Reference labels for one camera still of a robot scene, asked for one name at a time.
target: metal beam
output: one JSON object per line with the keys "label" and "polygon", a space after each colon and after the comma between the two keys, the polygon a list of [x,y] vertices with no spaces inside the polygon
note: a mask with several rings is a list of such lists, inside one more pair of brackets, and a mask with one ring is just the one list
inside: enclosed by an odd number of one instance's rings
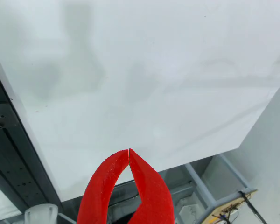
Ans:
{"label": "metal beam", "polygon": [[221,161],[224,163],[224,165],[235,175],[235,177],[243,184],[245,188],[251,188],[250,183],[244,178],[244,176],[234,167],[234,165],[226,158],[225,155],[219,154],[217,155]]}
{"label": "metal beam", "polygon": [[188,172],[192,176],[194,182],[197,184],[199,190],[201,191],[201,195],[206,200],[206,203],[209,206],[212,206],[216,203],[216,200],[214,199],[213,195],[208,190],[207,186],[203,183],[203,181],[200,179],[194,168],[190,163],[185,164],[185,167],[187,168]]}
{"label": "metal beam", "polygon": [[21,211],[62,204],[0,81],[0,190]]}

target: white table surface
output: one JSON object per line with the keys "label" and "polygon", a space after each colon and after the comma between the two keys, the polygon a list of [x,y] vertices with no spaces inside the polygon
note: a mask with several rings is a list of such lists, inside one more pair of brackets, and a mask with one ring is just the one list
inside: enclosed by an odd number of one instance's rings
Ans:
{"label": "white table surface", "polygon": [[65,201],[122,149],[161,171],[237,148],[280,86],[280,1],[0,0],[0,63]]}

